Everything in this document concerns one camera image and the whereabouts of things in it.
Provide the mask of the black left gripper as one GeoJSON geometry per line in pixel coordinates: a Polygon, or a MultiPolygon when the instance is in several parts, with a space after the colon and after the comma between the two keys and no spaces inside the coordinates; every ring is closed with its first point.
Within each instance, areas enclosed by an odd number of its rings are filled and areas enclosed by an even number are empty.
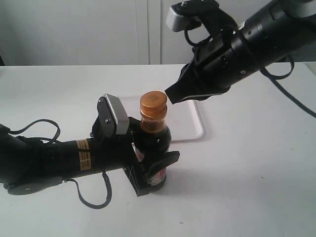
{"type": "Polygon", "coordinates": [[[143,169],[132,146],[141,135],[140,120],[128,117],[129,126],[125,135],[102,138],[98,119],[92,126],[92,170],[97,172],[123,169],[138,197],[150,193],[151,179],[164,168],[176,163],[179,151],[147,153],[143,159],[143,169]]]}

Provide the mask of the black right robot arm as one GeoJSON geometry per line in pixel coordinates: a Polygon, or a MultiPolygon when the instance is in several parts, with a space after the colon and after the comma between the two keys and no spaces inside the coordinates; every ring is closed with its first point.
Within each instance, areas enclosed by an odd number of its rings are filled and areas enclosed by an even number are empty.
{"type": "Polygon", "coordinates": [[[173,104],[205,100],[316,40],[316,3],[273,0],[241,25],[214,0],[171,6],[167,24],[174,32],[204,26],[209,36],[193,43],[193,58],[166,89],[173,104]]]}

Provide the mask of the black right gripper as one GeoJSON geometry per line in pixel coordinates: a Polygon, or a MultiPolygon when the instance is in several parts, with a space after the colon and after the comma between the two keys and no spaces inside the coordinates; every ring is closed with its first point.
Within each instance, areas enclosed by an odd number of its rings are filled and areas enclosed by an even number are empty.
{"type": "Polygon", "coordinates": [[[257,28],[224,27],[211,41],[195,47],[179,80],[165,90],[170,102],[206,100],[259,71],[261,35],[257,28]]]}

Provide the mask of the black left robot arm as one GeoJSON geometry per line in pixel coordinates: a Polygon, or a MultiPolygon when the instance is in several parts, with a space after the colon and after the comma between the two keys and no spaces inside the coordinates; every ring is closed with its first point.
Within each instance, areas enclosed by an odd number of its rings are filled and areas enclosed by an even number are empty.
{"type": "Polygon", "coordinates": [[[139,161],[133,148],[140,122],[130,118],[123,135],[95,121],[89,138],[60,142],[23,137],[22,131],[0,128],[0,181],[11,195],[28,195],[71,179],[123,169],[137,196],[151,192],[150,179],[178,161],[178,151],[151,151],[139,161]]]}

